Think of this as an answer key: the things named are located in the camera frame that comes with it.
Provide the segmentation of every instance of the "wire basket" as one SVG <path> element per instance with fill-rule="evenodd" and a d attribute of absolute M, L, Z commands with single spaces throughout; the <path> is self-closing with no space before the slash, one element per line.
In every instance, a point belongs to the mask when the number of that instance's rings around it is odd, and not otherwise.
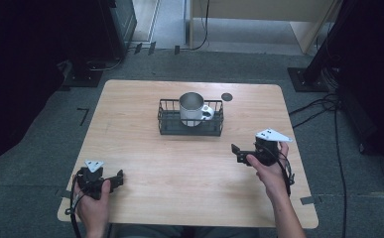
<path fill-rule="evenodd" d="M 221 100 L 204 100 L 204 104 L 214 110 L 211 120 L 196 120 L 193 127 L 183 124 L 180 118 L 179 99 L 161 99 L 158 121 L 161 135 L 220 136 L 223 123 L 223 104 Z"/>

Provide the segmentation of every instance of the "stainless steel mug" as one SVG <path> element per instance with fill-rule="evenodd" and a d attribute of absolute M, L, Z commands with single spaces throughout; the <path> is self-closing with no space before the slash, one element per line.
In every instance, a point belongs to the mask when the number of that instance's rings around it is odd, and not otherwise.
<path fill-rule="evenodd" d="M 197 126 L 202 120 L 211 120 L 213 118 L 214 110 L 205 105 L 203 97 L 196 92 L 183 94 L 179 102 L 180 118 L 186 126 Z"/>

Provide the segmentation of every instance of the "handheld controller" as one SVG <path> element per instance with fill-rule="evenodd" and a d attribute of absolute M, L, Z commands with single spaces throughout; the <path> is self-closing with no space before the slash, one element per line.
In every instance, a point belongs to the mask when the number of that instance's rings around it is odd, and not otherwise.
<path fill-rule="evenodd" d="M 253 155 L 260 163 L 265 166 L 272 166 L 278 161 L 278 142 L 267 141 L 256 137 L 254 146 L 256 147 L 255 151 L 241 151 L 240 148 L 234 144 L 231 144 L 231 151 L 237 156 L 238 163 L 243 163 L 247 166 L 251 166 L 246 159 L 247 155 Z"/>
<path fill-rule="evenodd" d="M 117 173 L 117 176 L 106 178 L 102 177 L 103 167 L 97 169 L 95 172 L 91 172 L 89 168 L 82 167 L 77 173 L 77 184 L 80 190 L 86 195 L 89 195 L 95 200 L 101 198 L 101 187 L 105 180 L 111 181 L 110 193 L 113 192 L 114 188 L 123 185 L 123 170 Z"/>

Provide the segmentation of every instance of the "finger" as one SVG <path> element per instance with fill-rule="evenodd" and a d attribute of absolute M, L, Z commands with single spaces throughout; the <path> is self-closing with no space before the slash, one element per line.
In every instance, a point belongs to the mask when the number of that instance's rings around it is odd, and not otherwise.
<path fill-rule="evenodd" d="M 288 147 L 288 144 L 285 142 L 279 142 L 279 145 L 281 146 L 281 153 L 279 155 L 279 158 L 286 159 L 285 157 L 288 157 L 288 151 L 290 150 L 290 148 Z"/>
<path fill-rule="evenodd" d="M 108 201 L 111 190 L 111 181 L 105 180 L 101 187 L 101 198 L 99 200 Z"/>
<path fill-rule="evenodd" d="M 256 169 L 256 171 L 260 172 L 261 170 L 263 170 L 263 165 L 262 163 L 259 162 L 259 160 L 257 160 L 257 158 L 255 158 L 253 155 L 247 155 L 246 156 L 246 159 L 248 161 L 248 163 L 250 163 L 250 165 Z"/>
<path fill-rule="evenodd" d="M 76 182 L 74 184 L 74 194 L 78 194 L 80 193 L 80 187 L 79 187 L 79 184 Z"/>

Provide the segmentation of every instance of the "hand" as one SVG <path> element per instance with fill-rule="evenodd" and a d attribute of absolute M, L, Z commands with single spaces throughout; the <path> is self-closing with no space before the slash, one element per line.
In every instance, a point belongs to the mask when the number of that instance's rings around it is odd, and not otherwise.
<path fill-rule="evenodd" d="M 102 184 L 101 198 L 95 200 L 92 197 L 85 195 L 76 207 L 76 214 L 86 228 L 86 237 L 104 237 L 105 228 L 109 219 L 109 194 L 111 182 L 106 180 Z M 74 193 L 83 195 L 78 184 L 74 187 Z"/>
<path fill-rule="evenodd" d="M 280 142 L 280 163 L 285 167 L 288 145 Z M 266 194 L 271 199 L 275 214 L 278 237 L 306 237 L 294 207 L 288 197 L 287 187 L 282 176 L 282 169 L 275 163 L 270 167 L 262 165 L 254 156 L 247 155 L 247 161 L 256 169 L 259 180 L 265 183 Z"/>
<path fill-rule="evenodd" d="M 285 157 L 288 156 L 289 147 L 287 143 L 280 142 L 281 150 L 279 153 L 280 163 L 285 167 Z M 274 165 L 267 167 L 262 165 L 254 156 L 247 155 L 247 161 L 250 165 L 256 169 L 256 175 L 259 180 L 262 181 L 266 186 L 266 193 L 271 200 L 281 197 L 283 195 L 288 196 L 287 187 L 284 182 L 281 167 L 275 163 Z"/>

